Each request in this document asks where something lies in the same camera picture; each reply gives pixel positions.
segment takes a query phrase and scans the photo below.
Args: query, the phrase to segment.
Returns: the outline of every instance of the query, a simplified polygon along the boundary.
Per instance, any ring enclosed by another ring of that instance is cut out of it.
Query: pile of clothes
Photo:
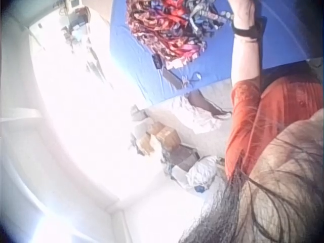
[[[127,0],[127,24],[142,44],[160,55],[167,69],[186,65],[206,49],[213,35],[232,18],[218,14],[214,0]]]

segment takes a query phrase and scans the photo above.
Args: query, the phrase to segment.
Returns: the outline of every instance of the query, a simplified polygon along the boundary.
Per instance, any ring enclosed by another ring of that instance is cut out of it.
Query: wristwatch
[[[256,19],[255,25],[252,26],[250,29],[237,29],[235,28],[233,23],[232,23],[232,29],[234,34],[242,37],[249,37],[251,39],[259,39],[263,35],[261,19]]]

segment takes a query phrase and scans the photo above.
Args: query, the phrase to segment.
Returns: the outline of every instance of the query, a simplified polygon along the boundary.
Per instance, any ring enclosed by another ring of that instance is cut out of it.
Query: cardboard box
[[[142,151],[145,155],[150,155],[154,153],[154,149],[150,144],[151,137],[150,135],[145,134],[141,139],[136,140],[136,144],[139,150]]]
[[[169,127],[164,127],[161,131],[159,131],[156,134],[156,138],[167,151],[172,151],[181,144],[177,131]]]
[[[149,135],[156,136],[165,127],[166,126],[164,126],[162,123],[156,122],[149,127],[146,133]]]

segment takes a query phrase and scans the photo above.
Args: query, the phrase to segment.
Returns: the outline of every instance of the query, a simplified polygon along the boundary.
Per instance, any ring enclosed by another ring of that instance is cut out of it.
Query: blue mat
[[[263,68],[294,63],[322,56],[322,43],[301,20],[298,0],[263,0],[261,16],[267,19],[263,38]],[[230,11],[227,0],[216,0],[220,11]],[[207,38],[207,49],[200,57],[183,68],[172,70],[178,77],[200,72],[201,81],[193,88],[175,90],[155,69],[152,53],[131,35],[126,22],[126,1],[113,3],[110,33],[110,51],[113,60],[135,82],[149,105],[154,105],[191,90],[230,77],[233,32],[227,24]]]

